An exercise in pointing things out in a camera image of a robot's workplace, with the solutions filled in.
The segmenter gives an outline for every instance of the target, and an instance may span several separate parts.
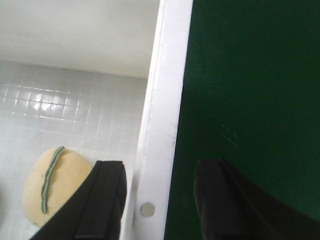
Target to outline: yellow oval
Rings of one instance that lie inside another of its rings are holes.
[[[22,193],[25,216],[34,225],[43,226],[73,195],[92,170],[91,165],[76,151],[65,148],[54,166],[49,185],[48,212],[41,210],[41,189],[44,176],[57,147],[45,151],[34,164]]]

